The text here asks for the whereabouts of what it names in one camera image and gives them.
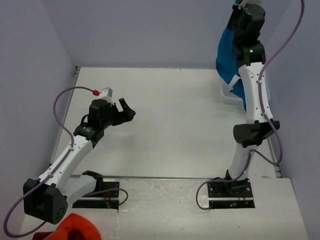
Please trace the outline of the blue t shirt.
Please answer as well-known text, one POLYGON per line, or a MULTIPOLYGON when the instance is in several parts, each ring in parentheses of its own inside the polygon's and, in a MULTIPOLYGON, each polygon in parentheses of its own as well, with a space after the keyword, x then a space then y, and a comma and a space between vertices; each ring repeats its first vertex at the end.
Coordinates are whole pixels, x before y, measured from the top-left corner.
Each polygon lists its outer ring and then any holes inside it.
POLYGON ((246 97, 243 81, 240 77, 236 61, 233 57, 233 24, 239 19, 239 10, 232 12, 224 29, 217 48, 216 70, 225 84, 228 85, 229 92, 242 99, 244 111, 247 111, 246 97))

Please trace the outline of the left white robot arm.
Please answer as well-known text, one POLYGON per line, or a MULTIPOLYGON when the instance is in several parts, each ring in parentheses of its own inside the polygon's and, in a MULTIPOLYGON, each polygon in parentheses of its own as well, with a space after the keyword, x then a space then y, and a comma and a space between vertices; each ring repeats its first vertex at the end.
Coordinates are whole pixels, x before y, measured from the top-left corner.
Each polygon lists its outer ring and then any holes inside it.
POLYGON ((92 101, 73 132, 69 145, 37 179, 28 179, 23 185, 24 213, 51 224, 59 223, 68 207, 84 196, 97 197, 103 193, 103 176, 86 170, 73 183, 68 180, 81 161, 104 137, 105 129, 133 120, 136 112, 124 98, 119 111, 114 103, 98 98, 92 101))

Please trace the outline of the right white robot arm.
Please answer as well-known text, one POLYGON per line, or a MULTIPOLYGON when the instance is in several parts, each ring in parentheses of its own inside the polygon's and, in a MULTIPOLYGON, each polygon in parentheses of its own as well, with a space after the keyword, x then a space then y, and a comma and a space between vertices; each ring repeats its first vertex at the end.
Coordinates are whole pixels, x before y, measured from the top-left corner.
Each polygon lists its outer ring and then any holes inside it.
POLYGON ((240 181, 248 180, 254 153, 265 139, 280 128, 267 105, 266 63, 263 44, 259 41, 265 22, 265 10, 258 2, 238 0, 232 6, 228 24, 218 44, 216 70, 228 91, 243 102, 246 121, 233 127, 237 143, 230 168, 224 178, 216 178, 211 187, 217 194, 233 197, 241 191, 240 181))

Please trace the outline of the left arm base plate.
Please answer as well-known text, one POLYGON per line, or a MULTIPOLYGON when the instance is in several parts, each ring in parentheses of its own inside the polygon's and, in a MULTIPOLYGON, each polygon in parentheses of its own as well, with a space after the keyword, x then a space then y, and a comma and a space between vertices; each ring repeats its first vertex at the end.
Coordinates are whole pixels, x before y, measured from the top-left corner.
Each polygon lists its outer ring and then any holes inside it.
POLYGON ((108 191, 85 196, 77 200, 73 205, 73 209, 119 209, 119 190, 108 191))

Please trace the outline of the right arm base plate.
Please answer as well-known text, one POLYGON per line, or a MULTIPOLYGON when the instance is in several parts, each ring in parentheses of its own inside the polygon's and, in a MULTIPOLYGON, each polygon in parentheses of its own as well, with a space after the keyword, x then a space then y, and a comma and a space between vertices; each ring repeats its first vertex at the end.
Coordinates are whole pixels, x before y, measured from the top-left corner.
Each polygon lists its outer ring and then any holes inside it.
POLYGON ((250 180, 231 183, 211 182, 207 184, 209 209, 254 209, 254 197, 250 180))

